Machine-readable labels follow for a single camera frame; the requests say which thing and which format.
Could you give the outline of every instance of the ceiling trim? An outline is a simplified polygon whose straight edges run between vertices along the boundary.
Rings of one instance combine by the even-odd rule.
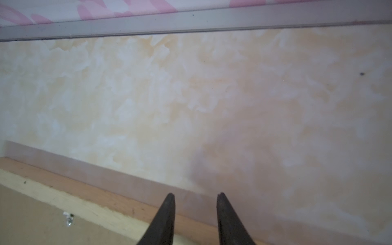
[[[392,23],[391,0],[325,0],[0,28],[0,41]]]

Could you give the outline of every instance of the wooden floor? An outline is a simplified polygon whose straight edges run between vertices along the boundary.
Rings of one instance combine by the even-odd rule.
[[[63,210],[0,185],[1,245],[132,245],[135,242],[75,217],[65,226]]]

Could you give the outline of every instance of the wooden strip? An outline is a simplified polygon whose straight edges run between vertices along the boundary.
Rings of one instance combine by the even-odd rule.
[[[216,197],[197,194],[10,141],[5,143],[5,157],[154,207],[159,207],[166,195],[173,193],[176,196],[177,214],[217,226]]]
[[[0,158],[0,169],[0,184],[132,239],[138,240],[143,235],[158,210],[151,205],[8,158]],[[219,243],[216,227],[182,215],[176,215],[174,228],[177,244],[192,244],[191,241],[199,244]]]
[[[84,201],[68,193],[42,185],[36,181],[0,169],[0,184],[12,190],[45,202],[87,221],[99,224],[137,242],[148,227],[148,223],[125,216],[95,203]],[[195,242],[179,235],[174,236],[173,244],[193,245]]]

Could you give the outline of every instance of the mottled painted wall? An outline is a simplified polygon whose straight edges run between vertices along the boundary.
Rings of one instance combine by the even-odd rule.
[[[0,76],[1,142],[392,244],[392,25],[0,43]]]

